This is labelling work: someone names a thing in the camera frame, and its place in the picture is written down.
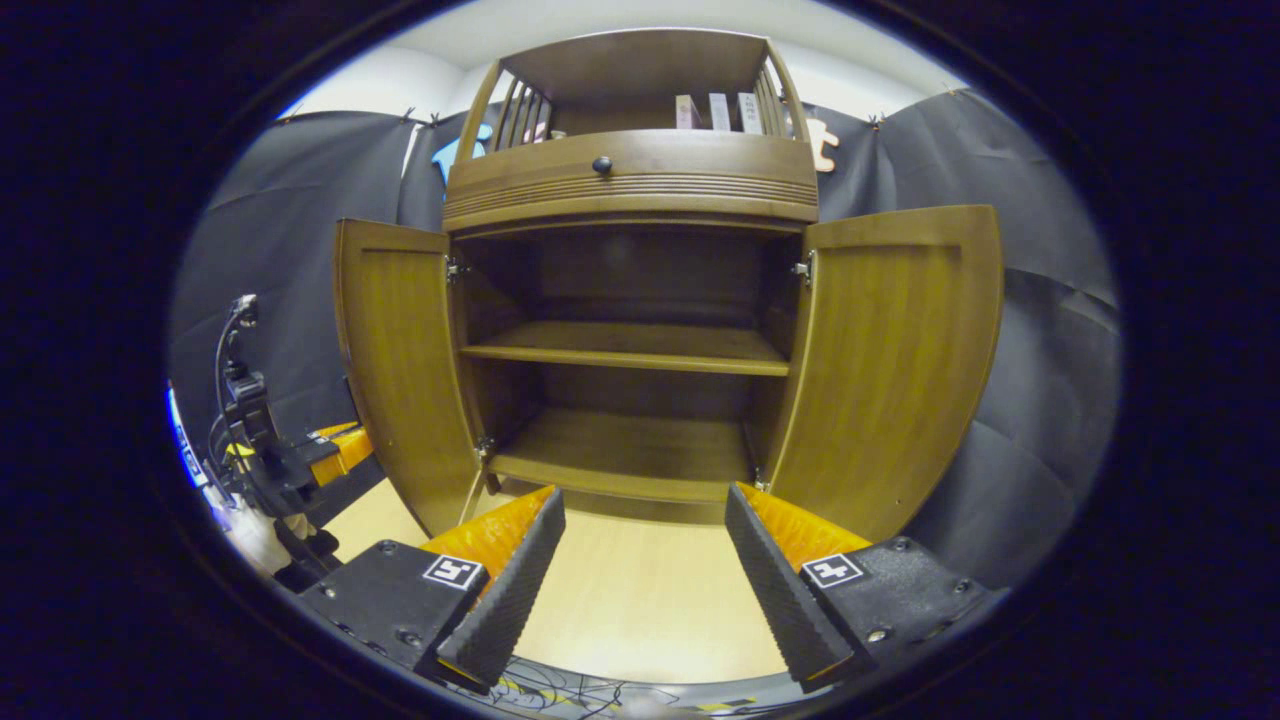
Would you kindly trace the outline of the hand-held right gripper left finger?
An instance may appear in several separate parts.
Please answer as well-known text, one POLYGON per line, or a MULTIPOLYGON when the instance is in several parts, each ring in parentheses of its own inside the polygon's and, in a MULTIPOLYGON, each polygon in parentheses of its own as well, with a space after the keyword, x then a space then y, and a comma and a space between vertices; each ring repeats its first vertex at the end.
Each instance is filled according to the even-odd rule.
POLYGON ((544 487, 421 546, 379 541, 301 601, 413 674, 479 694, 498 684, 566 528, 544 487))

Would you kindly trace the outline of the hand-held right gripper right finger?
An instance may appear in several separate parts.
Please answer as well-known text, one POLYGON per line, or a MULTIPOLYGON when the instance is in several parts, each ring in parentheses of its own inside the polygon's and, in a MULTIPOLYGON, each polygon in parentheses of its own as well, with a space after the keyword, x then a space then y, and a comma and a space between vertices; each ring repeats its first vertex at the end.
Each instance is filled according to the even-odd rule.
POLYGON ((865 691, 972 635, 1001 593, 908 536, 881 542, 733 483, 724 525, 790 678, 865 691))

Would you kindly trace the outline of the wooden shoe cabinet door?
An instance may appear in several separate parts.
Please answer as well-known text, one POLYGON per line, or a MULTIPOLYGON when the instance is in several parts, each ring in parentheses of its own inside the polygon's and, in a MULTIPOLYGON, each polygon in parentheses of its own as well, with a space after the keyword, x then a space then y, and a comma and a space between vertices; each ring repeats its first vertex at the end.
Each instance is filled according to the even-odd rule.
POLYGON ((900 534, 973 423, 998 345, 997 210, 963 204, 809 225, 763 479, 869 542, 900 534))
POLYGON ((349 391, 376 460, 429 536, 462 523, 481 471, 460 375, 465 264, 444 234, 344 218, 333 256, 349 391))

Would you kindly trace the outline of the wooden double-door shoe cabinet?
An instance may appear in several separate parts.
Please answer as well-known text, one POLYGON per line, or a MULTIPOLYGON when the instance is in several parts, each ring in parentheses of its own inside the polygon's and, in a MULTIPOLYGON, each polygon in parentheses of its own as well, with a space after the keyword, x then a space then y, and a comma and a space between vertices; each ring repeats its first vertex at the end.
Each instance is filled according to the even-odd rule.
MULTIPOLYGON (((694 96, 705 131, 708 94, 724 94, 731 132, 745 135, 741 92, 759 99, 759 136, 810 147, 794 81, 767 37, 650 28, 561 40, 493 63, 454 164, 570 136, 676 129, 681 94, 694 96)), ((527 322, 671 324, 755 331, 788 363, 797 305, 788 261, 818 217, 819 192, 808 223, 596 211, 447 231, 442 213, 465 265, 456 337, 480 487, 717 503, 733 483, 765 486, 786 377, 525 363, 461 348, 527 322)))

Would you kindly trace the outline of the wooden cabinet inner shelf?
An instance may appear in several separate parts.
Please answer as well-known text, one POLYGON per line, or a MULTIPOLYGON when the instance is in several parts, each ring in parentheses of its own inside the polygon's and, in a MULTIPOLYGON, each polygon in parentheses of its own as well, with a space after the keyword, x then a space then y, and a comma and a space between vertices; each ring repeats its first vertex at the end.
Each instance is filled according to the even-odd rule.
POLYGON ((755 331, 605 322, 527 322, 461 348, 470 357, 663 372, 786 377, 755 331))

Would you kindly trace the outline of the wooden cabinet drawer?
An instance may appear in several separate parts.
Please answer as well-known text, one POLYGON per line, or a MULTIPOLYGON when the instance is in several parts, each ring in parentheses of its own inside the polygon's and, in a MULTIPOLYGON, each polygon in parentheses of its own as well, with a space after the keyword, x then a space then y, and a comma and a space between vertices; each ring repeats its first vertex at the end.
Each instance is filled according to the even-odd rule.
POLYGON ((676 211, 817 219, 810 147, 705 129, 628 129, 530 143, 451 173, 447 231, 588 213, 676 211), (612 173, 591 169, 612 158, 612 173))

